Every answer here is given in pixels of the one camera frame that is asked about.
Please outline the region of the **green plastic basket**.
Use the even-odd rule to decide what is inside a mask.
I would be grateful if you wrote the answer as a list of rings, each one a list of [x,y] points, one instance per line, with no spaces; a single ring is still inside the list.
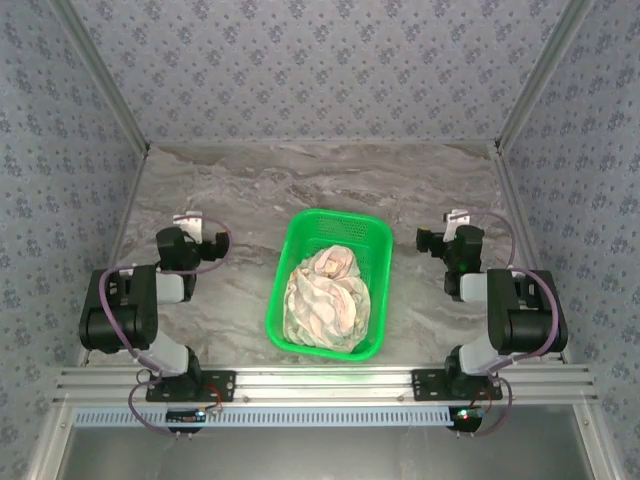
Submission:
[[[371,297],[367,333],[350,353],[296,345],[285,339],[285,287],[290,274],[303,260],[334,245],[353,251],[361,278]],[[385,337],[391,283],[393,234],[382,220],[369,215],[326,209],[307,209],[296,214],[284,237],[265,315],[268,338],[279,349],[333,361],[364,362],[378,353]]]

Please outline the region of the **peach printed t-shirt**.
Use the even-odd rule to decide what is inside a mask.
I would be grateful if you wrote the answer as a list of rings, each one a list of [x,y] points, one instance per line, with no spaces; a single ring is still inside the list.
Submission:
[[[350,353],[367,334],[369,289],[354,252],[333,245],[291,272],[283,300],[283,334],[293,344]]]

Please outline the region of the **grey metal sheet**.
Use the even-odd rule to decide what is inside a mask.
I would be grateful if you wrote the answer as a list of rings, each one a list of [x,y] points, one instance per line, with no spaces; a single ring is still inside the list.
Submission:
[[[230,428],[171,440],[146,430],[79,429],[60,480],[594,480],[572,434],[517,427],[485,439],[445,428]]]

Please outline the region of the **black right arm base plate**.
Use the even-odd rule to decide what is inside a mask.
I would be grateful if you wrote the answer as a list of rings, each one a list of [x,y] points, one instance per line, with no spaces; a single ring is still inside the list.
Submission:
[[[411,385],[415,401],[501,400],[500,386],[488,378],[464,373],[447,373],[444,369],[415,369],[411,371]]]

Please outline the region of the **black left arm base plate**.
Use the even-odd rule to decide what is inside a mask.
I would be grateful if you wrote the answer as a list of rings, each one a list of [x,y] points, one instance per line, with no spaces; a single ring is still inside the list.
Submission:
[[[149,386],[145,399],[150,403],[203,403],[232,402],[235,394],[234,370],[203,370],[198,375],[185,373],[163,378]]]

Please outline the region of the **aluminium mounting rail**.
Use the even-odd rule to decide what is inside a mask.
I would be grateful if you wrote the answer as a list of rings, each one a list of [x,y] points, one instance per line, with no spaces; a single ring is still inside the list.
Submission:
[[[225,406],[399,406],[413,405],[415,366],[316,365],[222,367],[235,370],[235,394]],[[135,367],[66,368],[57,374],[53,402],[77,406],[126,406],[136,385]],[[597,402],[586,365],[521,363],[502,370],[516,405]],[[467,401],[424,401],[466,405]]]

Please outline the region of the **aluminium frame post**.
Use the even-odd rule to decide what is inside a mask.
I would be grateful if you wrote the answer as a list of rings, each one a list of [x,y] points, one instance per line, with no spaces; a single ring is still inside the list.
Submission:
[[[574,414],[595,480],[626,480],[602,408],[576,404]]]
[[[496,149],[500,155],[505,155],[517,139],[594,2],[567,0],[496,139]]]
[[[110,107],[127,140],[138,154],[144,156],[148,151],[144,135],[71,0],[47,1],[105,102]]]
[[[26,480],[57,480],[73,424],[73,407],[58,405],[50,409],[35,444]]]

